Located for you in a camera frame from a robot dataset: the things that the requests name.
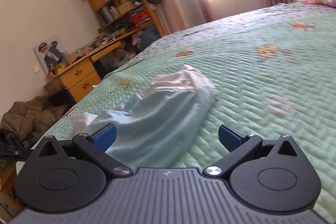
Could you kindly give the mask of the light blue white jacket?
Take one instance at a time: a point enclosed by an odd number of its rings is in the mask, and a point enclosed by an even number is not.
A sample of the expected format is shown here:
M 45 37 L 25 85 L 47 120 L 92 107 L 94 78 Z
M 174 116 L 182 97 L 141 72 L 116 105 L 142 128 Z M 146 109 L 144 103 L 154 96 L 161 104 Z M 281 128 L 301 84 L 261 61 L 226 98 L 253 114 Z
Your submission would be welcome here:
M 190 148 L 212 106 L 216 89 L 206 76 L 184 65 L 168 75 L 155 76 L 142 94 L 99 115 L 76 114 L 76 134 L 93 134 L 116 126 L 116 141 L 106 154 L 129 166 L 167 168 Z

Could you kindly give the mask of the wooden desk with drawers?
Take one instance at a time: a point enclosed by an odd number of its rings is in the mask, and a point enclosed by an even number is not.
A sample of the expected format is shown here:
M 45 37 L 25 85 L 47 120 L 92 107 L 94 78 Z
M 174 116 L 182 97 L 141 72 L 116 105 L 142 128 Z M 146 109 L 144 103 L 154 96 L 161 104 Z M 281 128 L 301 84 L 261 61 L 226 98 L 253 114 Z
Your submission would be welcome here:
M 63 88 L 67 88 L 75 102 L 79 102 L 94 89 L 95 85 L 101 82 L 101 77 L 94 67 L 94 63 L 99 61 L 99 59 L 106 54 L 120 48 L 123 39 L 137 32 L 139 32 L 139 29 L 128 32 L 96 48 L 78 61 L 75 61 L 60 73 L 57 73 L 45 84 L 46 92 L 51 95 Z

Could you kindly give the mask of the olive padded coat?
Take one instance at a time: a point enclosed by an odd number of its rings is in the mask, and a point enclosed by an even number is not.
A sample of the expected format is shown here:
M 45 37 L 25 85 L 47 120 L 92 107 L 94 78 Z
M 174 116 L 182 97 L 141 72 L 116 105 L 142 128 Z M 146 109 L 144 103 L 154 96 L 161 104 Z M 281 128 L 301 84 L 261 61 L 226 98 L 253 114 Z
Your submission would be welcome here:
M 66 103 L 55 106 L 45 96 L 17 101 L 3 114 L 1 132 L 11 145 L 31 148 L 68 110 Z

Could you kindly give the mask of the green quilted bee bedspread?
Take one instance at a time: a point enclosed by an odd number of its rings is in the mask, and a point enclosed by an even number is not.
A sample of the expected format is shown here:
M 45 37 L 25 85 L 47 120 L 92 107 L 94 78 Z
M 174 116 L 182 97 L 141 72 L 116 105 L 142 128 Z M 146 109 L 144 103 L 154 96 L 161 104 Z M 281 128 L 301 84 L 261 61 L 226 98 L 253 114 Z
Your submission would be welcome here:
M 108 178 L 72 143 L 76 114 L 99 115 L 189 65 L 217 91 L 171 167 Z M 254 158 L 202 172 L 229 152 L 226 125 L 256 134 Z M 335 223 L 335 9 L 292 3 L 165 36 L 119 67 L 29 150 L 13 223 Z

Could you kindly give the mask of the child portrait photo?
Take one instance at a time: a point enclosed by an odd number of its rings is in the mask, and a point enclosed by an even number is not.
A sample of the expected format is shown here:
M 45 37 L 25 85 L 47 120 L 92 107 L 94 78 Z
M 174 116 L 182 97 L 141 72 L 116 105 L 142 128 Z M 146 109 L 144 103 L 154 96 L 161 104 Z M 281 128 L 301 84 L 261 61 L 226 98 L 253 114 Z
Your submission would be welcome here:
M 59 35 L 41 41 L 33 51 L 46 75 L 60 64 L 67 65 L 66 48 Z

